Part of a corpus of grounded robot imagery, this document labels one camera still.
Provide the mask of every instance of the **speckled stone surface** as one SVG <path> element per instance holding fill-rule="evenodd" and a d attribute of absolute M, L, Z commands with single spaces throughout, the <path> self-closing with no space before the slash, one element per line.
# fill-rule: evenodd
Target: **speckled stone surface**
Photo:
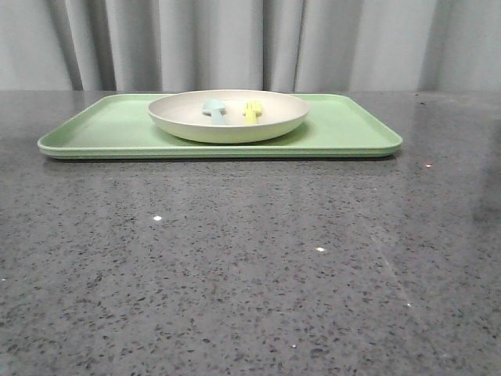
<path fill-rule="evenodd" d="M 0 375 L 499 375 L 501 94 L 349 93 L 374 160 L 62 162 L 0 92 Z"/>

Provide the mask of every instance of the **green tray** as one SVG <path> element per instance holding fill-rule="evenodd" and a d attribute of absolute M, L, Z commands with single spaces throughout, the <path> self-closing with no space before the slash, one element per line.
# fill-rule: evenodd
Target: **green tray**
<path fill-rule="evenodd" d="M 346 96 L 297 94 L 311 107 L 294 131 L 258 143 L 218 145 L 179 139 L 159 129 L 147 107 L 166 94 L 107 96 L 38 140 L 58 159 L 209 157 L 383 157 L 402 138 Z"/>

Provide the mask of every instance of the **yellow fork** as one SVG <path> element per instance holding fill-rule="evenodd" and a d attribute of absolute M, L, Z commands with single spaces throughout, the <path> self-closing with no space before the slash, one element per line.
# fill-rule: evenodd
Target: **yellow fork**
<path fill-rule="evenodd" d="M 258 100 L 250 100 L 245 103 L 245 125 L 257 124 L 258 123 L 258 115 L 261 114 L 261 102 Z"/>

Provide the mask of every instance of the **gray curtain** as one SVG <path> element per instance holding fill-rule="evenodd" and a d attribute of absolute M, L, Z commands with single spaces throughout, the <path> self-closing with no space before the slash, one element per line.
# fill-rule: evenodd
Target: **gray curtain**
<path fill-rule="evenodd" d="M 500 0 L 0 0 L 0 89 L 500 90 Z"/>

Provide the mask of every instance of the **bowl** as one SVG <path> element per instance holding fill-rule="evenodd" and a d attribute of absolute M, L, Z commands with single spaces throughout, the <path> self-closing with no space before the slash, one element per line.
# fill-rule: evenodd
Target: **bowl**
<path fill-rule="evenodd" d="M 203 113 L 207 99 L 225 104 L 226 125 L 213 125 Z M 248 100 L 261 102 L 258 123 L 245 125 L 243 109 Z M 148 113 L 162 130 L 182 139 L 202 143 L 252 143 L 292 132 L 308 115 L 309 105 L 302 99 L 279 92 L 258 90 L 203 90 L 184 92 L 153 101 Z"/>

